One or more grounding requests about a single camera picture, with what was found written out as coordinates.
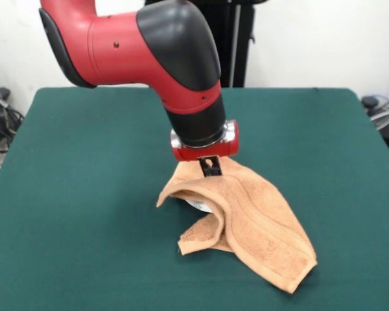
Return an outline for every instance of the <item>black stand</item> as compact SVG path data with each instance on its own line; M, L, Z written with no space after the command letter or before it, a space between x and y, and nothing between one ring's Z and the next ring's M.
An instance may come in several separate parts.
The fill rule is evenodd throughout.
M146 0L149 5L161 0ZM192 0L202 11L216 42L222 87L244 87L255 9L266 0Z

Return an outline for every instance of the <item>crumpled towel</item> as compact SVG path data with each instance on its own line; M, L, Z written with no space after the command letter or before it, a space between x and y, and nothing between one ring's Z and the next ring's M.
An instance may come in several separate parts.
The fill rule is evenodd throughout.
M158 207L175 197L213 211L183 233L180 251L232 251L262 278L294 293L317 265L305 231L273 184L228 157L220 164L223 176L204 178L197 161L179 163L159 196Z

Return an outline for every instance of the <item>towel fold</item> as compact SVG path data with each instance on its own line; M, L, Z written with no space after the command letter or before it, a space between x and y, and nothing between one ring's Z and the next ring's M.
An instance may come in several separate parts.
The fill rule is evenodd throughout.
M273 184L228 157L220 164L223 176L204 178L197 161L179 163L159 196L158 207L174 197L205 203L213 211L183 233L180 251L234 252L258 275L292 294L317 265L309 238Z

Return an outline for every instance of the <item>table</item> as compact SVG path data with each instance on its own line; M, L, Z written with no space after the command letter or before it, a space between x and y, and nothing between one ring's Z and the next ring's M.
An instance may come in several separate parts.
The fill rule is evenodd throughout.
M275 184L318 255L294 295L231 253L178 253L153 90L41 89L0 172L0 310L389 310L389 151L347 89L225 89L234 157Z

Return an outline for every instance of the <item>green tablecloth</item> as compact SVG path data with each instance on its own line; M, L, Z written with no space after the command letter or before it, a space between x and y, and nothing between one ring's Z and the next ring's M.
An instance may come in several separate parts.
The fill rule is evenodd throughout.
M281 190L317 252L294 295L231 253L178 253L203 214L155 208L176 161L153 90L42 89L0 173L0 310L389 310L389 151L356 96L224 100L235 159Z

